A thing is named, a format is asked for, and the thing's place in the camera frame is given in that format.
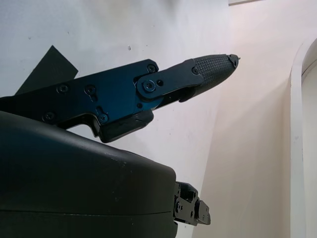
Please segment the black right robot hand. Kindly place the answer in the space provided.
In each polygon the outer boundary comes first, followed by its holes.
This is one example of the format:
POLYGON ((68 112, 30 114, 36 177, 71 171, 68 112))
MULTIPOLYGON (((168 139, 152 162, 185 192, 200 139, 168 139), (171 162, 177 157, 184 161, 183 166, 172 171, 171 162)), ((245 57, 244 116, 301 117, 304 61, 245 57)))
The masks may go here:
POLYGON ((3 238, 173 238, 209 225, 209 207, 175 171, 109 145, 154 110, 219 85, 239 57, 208 55, 165 70, 150 60, 76 78, 55 49, 0 100, 3 238))

